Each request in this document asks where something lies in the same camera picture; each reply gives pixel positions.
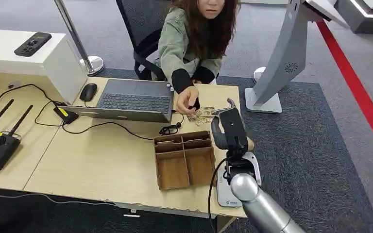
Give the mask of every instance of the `black office chair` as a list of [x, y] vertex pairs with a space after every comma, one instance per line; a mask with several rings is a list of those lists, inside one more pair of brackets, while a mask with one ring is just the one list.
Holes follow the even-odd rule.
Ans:
[[[117, 0], [132, 45], [134, 46], [135, 73], [139, 79], [151, 80], [151, 71], [158, 80], [166, 81], [162, 69], [146, 58], [158, 49], [165, 16], [170, 0]], [[139, 71], [140, 65], [145, 68]]]

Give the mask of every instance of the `black cable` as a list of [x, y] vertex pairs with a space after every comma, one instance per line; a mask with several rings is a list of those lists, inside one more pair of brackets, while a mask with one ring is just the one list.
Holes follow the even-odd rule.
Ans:
[[41, 116], [41, 114], [42, 114], [42, 112], [44, 111], [44, 109], [46, 108], [46, 106], [47, 106], [48, 104], [50, 104], [50, 103], [54, 103], [54, 102], [56, 102], [56, 103], [58, 103], [58, 104], [61, 104], [61, 102], [58, 102], [58, 101], [49, 101], [48, 103], [46, 103], [45, 106], [42, 107], [41, 111], [39, 112], [39, 114], [38, 114], [38, 115], [36, 116], [36, 118], [35, 118], [35, 123], [36, 123], [36, 124], [38, 124], [38, 125], [43, 125], [43, 126], [52, 126], [52, 127], [61, 127], [61, 126], [62, 126], [62, 124], [60, 124], [60, 125], [49, 125], [49, 124], [42, 124], [42, 123], [39, 123], [39, 122], [38, 122], [38, 118], [39, 118], [39, 116]]
[[18, 90], [18, 89], [21, 89], [21, 88], [24, 88], [24, 87], [27, 87], [27, 86], [34, 86], [36, 88], [38, 88], [40, 91], [42, 91], [42, 93], [44, 94], [45, 98], [47, 98], [50, 102], [52, 102], [55, 106], [56, 106], [56, 103], [58, 101], [53, 101], [51, 98], [49, 98], [46, 94], [46, 92], [44, 90], [42, 90], [40, 87], [38, 87], [37, 85], [35, 84], [26, 84], [26, 85], [22, 85], [22, 86], [19, 86], [19, 87], [15, 87], [15, 88], [12, 88], [10, 90], [7, 90], [5, 92], [3, 92], [1, 95], [0, 95], [0, 99], [2, 98], [3, 95], [5, 95], [6, 93], [8, 92], [11, 92], [11, 91], [15, 91], [15, 90]]
[[179, 128], [182, 127], [182, 122], [184, 122], [184, 118], [185, 118], [184, 115], [182, 115], [181, 122], [177, 122], [175, 125], [162, 127], [162, 129], [159, 131], [159, 134], [160, 135], [172, 135], [172, 134], [178, 133]]
[[115, 122], [111, 122], [111, 121], [109, 121], [109, 122], [105, 122], [105, 123], [102, 123], [102, 124], [93, 125], [93, 126], [87, 128], [87, 129], [85, 129], [85, 130], [83, 130], [83, 131], [81, 131], [81, 132], [71, 132], [71, 131], [68, 131], [67, 129], [65, 129], [65, 125], [66, 125], [65, 123], [62, 124], [62, 129], [64, 129], [65, 132], [67, 132], [67, 133], [71, 133], [71, 134], [81, 134], [81, 133], [85, 133], [86, 131], [88, 131], [88, 130], [94, 128], [94, 127], [101, 126], [101, 125], [106, 125], [106, 124], [114, 124], [114, 125], [121, 126], [121, 127], [122, 127], [124, 130], [126, 130], [129, 134], [131, 134], [131, 135], [133, 135], [133, 136], [135, 136], [135, 137], [138, 137], [138, 138], [141, 138], [141, 139], [145, 139], [145, 140], [151, 140], [151, 141], [153, 140], [153, 139], [151, 139], [151, 138], [146, 138], [146, 137], [138, 136], [138, 135], [136, 135], [135, 133], [129, 131], [125, 126], [120, 125], [120, 124], [115, 123]]
[[217, 233], [217, 231], [215, 230], [215, 226], [214, 226], [214, 223], [212, 222], [212, 218], [211, 218], [211, 193], [212, 193], [212, 186], [214, 185], [214, 179], [215, 179], [216, 174], [218, 173], [219, 168], [221, 167], [221, 165], [225, 161], [226, 161], [226, 158], [224, 158], [223, 160], [221, 160], [221, 162], [218, 164], [217, 168], [215, 168], [214, 173], [212, 173], [211, 184], [209, 186], [209, 194], [208, 194], [208, 219], [209, 219], [209, 223], [211, 224], [212, 231], [214, 233]]

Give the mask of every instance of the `dark gray rug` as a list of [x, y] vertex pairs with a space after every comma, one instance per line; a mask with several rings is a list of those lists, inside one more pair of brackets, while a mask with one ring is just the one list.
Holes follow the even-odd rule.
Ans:
[[[106, 69], [100, 76], [135, 74]], [[373, 209], [318, 84], [291, 82], [280, 92], [279, 115], [246, 111], [243, 91], [254, 85], [251, 79], [219, 77], [218, 84], [239, 86], [241, 113], [257, 144], [263, 189], [295, 221], [307, 232], [373, 233]], [[0, 219], [28, 207], [34, 216], [23, 231], [28, 233], [210, 232], [207, 219], [147, 212], [133, 219], [122, 217], [128, 210], [60, 205], [43, 197], [0, 198]], [[256, 230], [248, 220], [239, 219], [226, 232]]]

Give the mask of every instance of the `gray carpet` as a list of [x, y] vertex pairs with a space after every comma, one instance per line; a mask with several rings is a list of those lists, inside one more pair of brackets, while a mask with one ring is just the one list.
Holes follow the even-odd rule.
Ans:
[[[135, 77], [130, 70], [107, 69], [101, 75]], [[280, 92], [283, 113], [272, 115], [245, 110], [243, 91], [253, 86], [252, 80], [219, 77], [218, 83], [239, 86], [264, 191], [307, 232], [373, 233], [373, 208], [318, 84], [291, 82]], [[34, 217], [26, 233], [210, 232], [207, 219], [146, 212], [132, 219], [122, 217], [128, 211], [119, 208], [59, 205], [43, 197], [0, 198], [0, 219], [28, 207]], [[226, 232], [254, 231], [247, 219], [240, 219]]]
[[[52, 0], [0, 0], [0, 29], [67, 33]], [[65, 0], [90, 55], [108, 68], [132, 69], [132, 45], [115, 0]], [[251, 77], [264, 66], [278, 38], [283, 7], [243, 4], [237, 32], [223, 59], [221, 75]], [[329, 28], [373, 99], [373, 35], [353, 34], [330, 23]], [[308, 26], [306, 69], [298, 82], [319, 83], [334, 115], [365, 191], [373, 206], [373, 131], [339, 72], [315, 24]]]

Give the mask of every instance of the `long brown hair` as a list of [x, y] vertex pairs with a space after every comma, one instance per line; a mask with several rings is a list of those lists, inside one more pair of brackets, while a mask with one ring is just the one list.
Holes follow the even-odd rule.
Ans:
[[234, 36], [239, 0], [225, 0], [222, 11], [214, 19], [206, 19], [199, 11], [197, 2], [175, 0], [172, 6], [186, 12], [192, 52], [201, 59], [221, 58]]

